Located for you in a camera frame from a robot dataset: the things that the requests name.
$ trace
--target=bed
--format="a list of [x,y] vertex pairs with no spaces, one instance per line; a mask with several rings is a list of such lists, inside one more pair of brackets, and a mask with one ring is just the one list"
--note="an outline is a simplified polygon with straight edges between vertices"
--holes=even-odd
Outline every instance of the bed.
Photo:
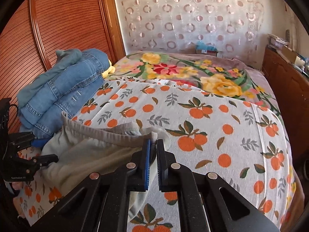
[[[74,121],[163,128],[178,162],[198,173],[217,172],[282,231],[297,220],[301,185],[276,99],[259,71],[236,59],[141,51],[115,68]],[[29,148],[19,156],[40,152]],[[156,182],[128,232],[180,231],[177,195],[159,192]],[[38,171],[15,205],[32,225],[61,198]]]

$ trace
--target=wooden cabinet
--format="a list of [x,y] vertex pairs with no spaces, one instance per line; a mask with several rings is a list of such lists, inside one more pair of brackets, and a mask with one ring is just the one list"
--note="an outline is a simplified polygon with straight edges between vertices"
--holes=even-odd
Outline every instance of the wooden cabinet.
[[262,71],[277,99],[293,159],[299,159],[309,150],[309,81],[269,48]]
[[[56,49],[97,48],[115,63],[125,56],[114,0],[25,0],[0,35],[0,99],[50,69]],[[17,132],[16,108],[10,131]]]

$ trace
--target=teal cloth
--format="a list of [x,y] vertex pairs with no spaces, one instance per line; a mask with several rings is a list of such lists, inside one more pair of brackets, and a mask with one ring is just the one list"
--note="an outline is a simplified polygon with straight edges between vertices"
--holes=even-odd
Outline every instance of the teal cloth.
[[37,76],[31,84],[26,85],[17,93],[19,108],[24,107],[49,80],[81,59],[81,51],[79,49],[56,50],[56,55],[56,64],[51,69]]

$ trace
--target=wooden wardrobe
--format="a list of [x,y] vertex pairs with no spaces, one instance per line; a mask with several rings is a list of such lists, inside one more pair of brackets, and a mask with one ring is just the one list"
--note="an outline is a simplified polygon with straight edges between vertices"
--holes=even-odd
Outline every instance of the wooden wardrobe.
[[[97,48],[125,56],[114,0],[25,0],[0,35],[0,98],[16,94],[56,62],[55,50]],[[10,132],[18,132],[10,110]]]

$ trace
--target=yellow stuffed toy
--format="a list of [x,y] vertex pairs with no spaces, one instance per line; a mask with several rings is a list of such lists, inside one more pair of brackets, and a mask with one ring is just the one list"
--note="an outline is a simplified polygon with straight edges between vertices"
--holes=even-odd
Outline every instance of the yellow stuffed toy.
[[116,70],[116,68],[112,66],[112,62],[110,60],[109,60],[109,65],[110,65],[109,68],[105,72],[101,73],[103,78],[106,78],[109,75],[109,73],[112,74]]

